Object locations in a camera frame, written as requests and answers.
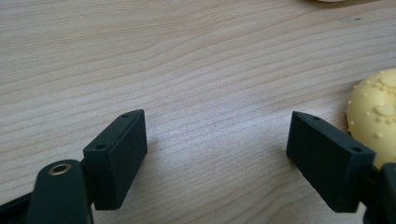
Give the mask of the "yellow toy doughnut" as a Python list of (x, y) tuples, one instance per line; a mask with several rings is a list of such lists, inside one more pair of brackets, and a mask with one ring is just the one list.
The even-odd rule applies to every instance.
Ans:
[(375, 152), (377, 169), (396, 162), (396, 68), (380, 71), (354, 87), (346, 120), (352, 137)]

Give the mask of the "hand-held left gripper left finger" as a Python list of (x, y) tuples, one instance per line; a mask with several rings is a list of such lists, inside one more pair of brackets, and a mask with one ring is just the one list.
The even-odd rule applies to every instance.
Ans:
[(147, 153), (143, 109), (118, 116), (83, 149), (96, 210), (122, 206)]

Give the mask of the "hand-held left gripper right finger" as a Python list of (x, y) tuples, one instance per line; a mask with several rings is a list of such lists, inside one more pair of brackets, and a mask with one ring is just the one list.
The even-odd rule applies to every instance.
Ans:
[(286, 153), (333, 211), (357, 211), (359, 183), (375, 157), (370, 148), (324, 119), (294, 111)]

